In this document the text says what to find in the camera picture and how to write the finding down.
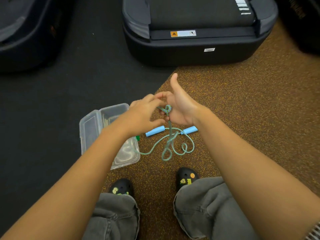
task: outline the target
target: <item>rope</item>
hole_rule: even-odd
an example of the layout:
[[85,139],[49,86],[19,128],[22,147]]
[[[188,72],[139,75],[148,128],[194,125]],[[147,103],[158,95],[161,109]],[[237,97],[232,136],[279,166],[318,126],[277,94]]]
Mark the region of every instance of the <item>rope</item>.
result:
[[[168,105],[166,105],[165,108],[158,107],[158,109],[161,109],[163,112],[166,113],[167,116],[169,116],[169,113],[171,112],[172,107],[168,104]],[[195,144],[194,144],[193,140],[190,138],[190,136],[188,136],[186,133],[183,133],[183,134],[186,135],[186,136],[190,139],[190,141],[192,142],[192,150],[191,150],[191,151],[187,151],[187,149],[188,149],[187,144],[186,144],[186,143],[182,143],[181,148],[182,148],[182,150],[183,150],[183,153],[178,153],[178,152],[176,152],[176,150],[174,149],[174,139],[177,137],[178,134],[181,134],[181,132],[183,132],[183,130],[181,130],[181,129],[179,129],[179,128],[172,127],[170,120],[168,121],[168,123],[169,123],[169,128],[165,128],[165,129],[166,129],[166,130],[169,130],[169,135],[166,135],[166,136],[162,137],[160,140],[158,140],[158,141],[153,145],[153,147],[151,148],[151,150],[150,150],[149,152],[147,152],[147,153],[139,152],[141,155],[149,155],[149,154],[153,151],[153,149],[156,147],[156,145],[158,145],[158,143],[159,143],[160,141],[162,141],[162,140],[163,140],[164,138],[166,138],[166,137],[169,137],[169,139],[168,139],[167,144],[166,144],[166,146],[164,147],[164,150],[163,150],[162,155],[161,155],[162,161],[169,161],[169,160],[171,159],[171,157],[172,157],[172,150],[169,148],[170,145],[172,146],[172,149],[173,149],[174,153],[177,154],[177,155],[179,155],[179,156],[185,155],[186,153],[191,153],[191,152],[193,152],[193,150],[195,149]],[[167,151],[169,151],[170,155],[169,155],[168,158],[165,159],[165,153],[166,153]]]

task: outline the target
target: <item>leg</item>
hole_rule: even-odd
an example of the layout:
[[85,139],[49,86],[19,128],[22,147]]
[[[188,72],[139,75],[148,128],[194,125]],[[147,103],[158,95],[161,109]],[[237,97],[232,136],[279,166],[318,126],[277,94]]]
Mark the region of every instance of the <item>leg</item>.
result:
[[129,180],[116,181],[101,193],[82,240],[135,240],[139,232],[140,210]]
[[259,239],[222,177],[201,178],[182,186],[173,207],[180,226],[190,238]]

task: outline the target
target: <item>blue foam handle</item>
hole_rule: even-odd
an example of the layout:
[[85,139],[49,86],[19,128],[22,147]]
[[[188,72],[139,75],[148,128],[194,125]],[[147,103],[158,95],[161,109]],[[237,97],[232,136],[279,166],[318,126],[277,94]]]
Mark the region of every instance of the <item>blue foam handle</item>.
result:
[[159,132],[162,132],[164,130],[165,130],[165,127],[162,125],[162,126],[154,128],[153,130],[150,130],[149,132],[147,132],[146,136],[152,136],[152,135],[159,133]]
[[192,126],[192,127],[189,127],[189,128],[184,129],[183,132],[181,132],[181,134],[182,134],[182,135],[183,135],[184,133],[185,133],[185,134],[189,134],[189,133],[192,133],[192,132],[195,132],[195,131],[198,131],[197,127]]

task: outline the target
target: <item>rubber gym floor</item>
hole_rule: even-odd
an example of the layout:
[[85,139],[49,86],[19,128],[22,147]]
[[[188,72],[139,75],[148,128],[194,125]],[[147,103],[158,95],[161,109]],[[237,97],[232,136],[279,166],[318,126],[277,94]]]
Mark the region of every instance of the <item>rubber gym floor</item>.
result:
[[[121,0],[78,0],[51,66],[0,76],[0,235],[80,157],[82,117],[170,90],[174,71],[195,100],[320,196],[320,57],[300,52],[280,20],[242,63],[178,68],[137,62],[121,22]],[[163,135],[141,136],[140,151],[149,151]],[[190,135],[191,154],[162,162],[163,142],[138,163],[107,175],[102,191],[122,177],[133,181],[140,239],[187,239],[172,208],[179,167],[191,167],[201,177],[219,175],[199,134]],[[176,148],[184,140],[179,137]]]

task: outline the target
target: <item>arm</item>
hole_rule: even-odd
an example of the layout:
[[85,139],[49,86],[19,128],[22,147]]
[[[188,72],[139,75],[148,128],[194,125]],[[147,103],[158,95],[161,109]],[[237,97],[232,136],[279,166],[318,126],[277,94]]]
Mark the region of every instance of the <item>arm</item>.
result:
[[320,199],[255,149],[171,78],[171,92],[156,94],[172,106],[170,120],[195,125],[232,195],[263,239],[300,240],[320,220]]
[[154,95],[134,101],[1,240],[81,239],[119,149],[128,138],[165,122],[150,121],[154,109],[162,105]]

